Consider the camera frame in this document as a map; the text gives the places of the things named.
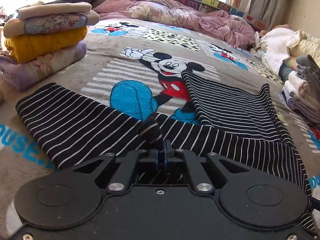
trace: white blanket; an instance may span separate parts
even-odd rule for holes
[[[275,28],[259,39],[255,44],[255,49],[265,50],[262,62],[269,67],[276,75],[282,62],[290,57],[290,49],[299,44],[301,40],[300,32],[287,28]]]

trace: stack of folded clothes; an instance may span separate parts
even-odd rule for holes
[[[20,9],[3,29],[8,51],[0,51],[1,77],[23,91],[80,60],[87,52],[87,26],[99,20],[85,2]]]
[[[282,95],[290,109],[320,128],[320,69],[310,55],[299,56],[297,71],[291,71]]]

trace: black and white striped fabric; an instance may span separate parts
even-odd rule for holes
[[[148,148],[137,134],[141,121],[90,98],[50,83],[21,99],[17,113],[35,141],[59,168],[106,152],[125,155]],[[299,153],[288,143],[242,138],[208,125],[184,123],[164,114],[151,115],[172,147],[199,156],[217,152],[253,168],[290,180],[308,196],[311,188]],[[304,226],[313,228],[309,213]]]
[[[164,151],[163,135],[157,120],[153,116],[140,123],[137,133],[149,144],[150,149],[157,149],[159,152]]]
[[[182,78],[202,125],[211,125],[242,138],[293,146],[289,132],[273,108],[268,84],[263,84],[257,94],[250,94],[190,71],[184,71]]]

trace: screw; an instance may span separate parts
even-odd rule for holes
[[[163,195],[163,194],[165,193],[165,191],[164,191],[163,189],[158,189],[158,190],[156,191],[156,193],[157,193],[158,195]]]
[[[32,237],[32,235],[30,235],[30,234],[24,234],[24,235],[22,236],[22,239],[23,239],[23,240],[33,240],[33,237]]]
[[[298,240],[298,236],[297,235],[289,235],[287,240]]]
[[[124,189],[124,185],[122,183],[115,182],[111,183],[108,188],[112,191],[120,191]]]
[[[197,186],[197,189],[200,191],[210,191],[213,189],[213,187],[209,183],[201,183]]]

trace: gray towel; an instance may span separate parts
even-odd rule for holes
[[[310,83],[317,100],[320,101],[320,69],[318,65],[310,55],[299,56],[296,62],[298,63],[297,76]]]

